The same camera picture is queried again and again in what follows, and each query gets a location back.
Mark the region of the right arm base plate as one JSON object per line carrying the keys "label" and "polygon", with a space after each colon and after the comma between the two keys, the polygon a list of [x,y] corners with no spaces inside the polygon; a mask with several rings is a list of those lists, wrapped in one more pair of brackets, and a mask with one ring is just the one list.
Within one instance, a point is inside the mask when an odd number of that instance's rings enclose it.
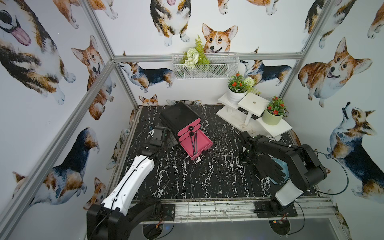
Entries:
{"label": "right arm base plate", "polygon": [[298,213],[294,207],[294,204],[288,206],[282,206],[280,203],[275,201],[255,201],[254,202],[254,213],[257,214],[258,218],[282,218],[286,217],[297,217]]}

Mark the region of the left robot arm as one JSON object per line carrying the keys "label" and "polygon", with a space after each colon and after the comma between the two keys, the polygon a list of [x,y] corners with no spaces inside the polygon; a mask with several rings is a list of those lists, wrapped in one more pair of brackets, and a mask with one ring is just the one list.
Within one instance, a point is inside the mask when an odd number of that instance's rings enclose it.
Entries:
{"label": "left robot arm", "polygon": [[93,204],[88,209],[88,240],[127,240],[137,225],[161,210],[161,201],[155,197],[147,197],[133,207],[131,203],[155,163],[176,144],[169,128],[156,126],[152,130],[152,137],[136,154],[131,167],[115,189],[101,204]]}

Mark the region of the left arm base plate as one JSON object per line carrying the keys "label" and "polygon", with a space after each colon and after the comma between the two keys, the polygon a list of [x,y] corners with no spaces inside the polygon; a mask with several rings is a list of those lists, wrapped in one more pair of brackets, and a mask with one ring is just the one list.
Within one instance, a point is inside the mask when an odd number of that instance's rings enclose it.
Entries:
{"label": "left arm base plate", "polygon": [[176,205],[175,204],[162,204],[160,208],[144,220],[144,222],[162,222],[173,221],[175,219]]}

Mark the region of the black drawer cabinet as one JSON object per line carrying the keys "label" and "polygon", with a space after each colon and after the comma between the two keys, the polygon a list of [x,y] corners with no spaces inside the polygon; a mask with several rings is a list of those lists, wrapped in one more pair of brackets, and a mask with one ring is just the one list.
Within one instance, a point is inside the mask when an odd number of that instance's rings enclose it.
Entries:
{"label": "black drawer cabinet", "polygon": [[160,113],[161,123],[173,132],[177,140],[177,133],[198,118],[201,117],[185,103],[177,103]]}

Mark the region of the pink bottom drawer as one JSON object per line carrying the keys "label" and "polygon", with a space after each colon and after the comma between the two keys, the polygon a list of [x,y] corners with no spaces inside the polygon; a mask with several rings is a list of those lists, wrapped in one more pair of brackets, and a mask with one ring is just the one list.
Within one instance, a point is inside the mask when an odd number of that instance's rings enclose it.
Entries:
{"label": "pink bottom drawer", "polygon": [[197,130],[193,135],[181,141],[182,148],[187,152],[191,160],[198,158],[204,151],[213,146],[213,142],[204,134],[202,130]]}

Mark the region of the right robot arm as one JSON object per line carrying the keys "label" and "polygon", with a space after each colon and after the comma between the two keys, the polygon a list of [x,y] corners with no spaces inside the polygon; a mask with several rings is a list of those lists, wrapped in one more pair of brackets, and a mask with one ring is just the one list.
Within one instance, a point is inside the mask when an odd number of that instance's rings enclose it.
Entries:
{"label": "right robot arm", "polygon": [[287,146],[263,135],[252,137],[248,132],[241,132],[238,138],[245,148],[243,161],[256,168],[258,177],[283,184],[271,197],[271,206],[275,209],[290,205],[327,177],[309,145]]}

